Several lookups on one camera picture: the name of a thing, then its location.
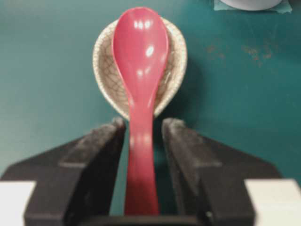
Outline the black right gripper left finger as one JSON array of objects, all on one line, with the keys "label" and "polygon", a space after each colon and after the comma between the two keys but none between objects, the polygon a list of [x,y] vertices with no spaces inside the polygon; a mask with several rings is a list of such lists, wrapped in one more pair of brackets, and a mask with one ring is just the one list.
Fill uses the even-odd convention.
[{"label": "black right gripper left finger", "polygon": [[75,226],[107,215],[125,136],[116,117],[88,134],[7,167],[0,178],[3,226]]}]

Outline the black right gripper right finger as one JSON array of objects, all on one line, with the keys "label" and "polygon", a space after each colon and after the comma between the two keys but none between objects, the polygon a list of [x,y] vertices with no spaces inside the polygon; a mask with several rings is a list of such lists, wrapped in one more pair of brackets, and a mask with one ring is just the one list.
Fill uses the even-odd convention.
[{"label": "black right gripper right finger", "polygon": [[176,118],[162,122],[178,213],[204,226],[298,226],[301,188],[270,162],[205,137]]}]

